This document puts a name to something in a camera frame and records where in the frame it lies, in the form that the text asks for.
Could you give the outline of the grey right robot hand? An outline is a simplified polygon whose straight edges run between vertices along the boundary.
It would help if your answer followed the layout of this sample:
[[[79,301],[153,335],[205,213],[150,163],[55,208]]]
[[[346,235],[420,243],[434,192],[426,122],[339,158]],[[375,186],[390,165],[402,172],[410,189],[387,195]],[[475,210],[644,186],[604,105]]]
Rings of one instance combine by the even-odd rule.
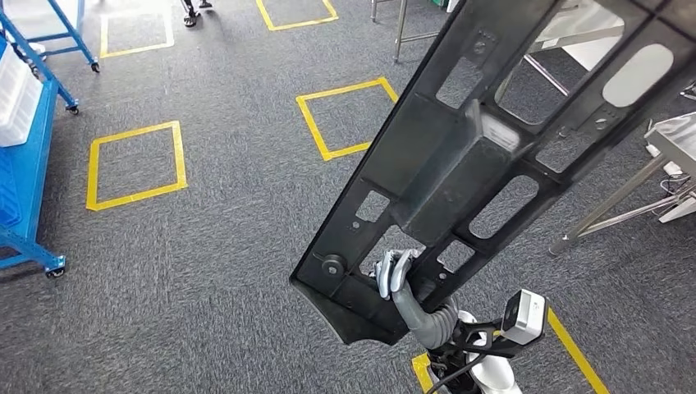
[[[381,261],[374,264],[379,295],[391,300],[415,339],[422,346],[428,344],[429,318],[415,299],[406,276],[419,257],[417,249],[388,250]]]

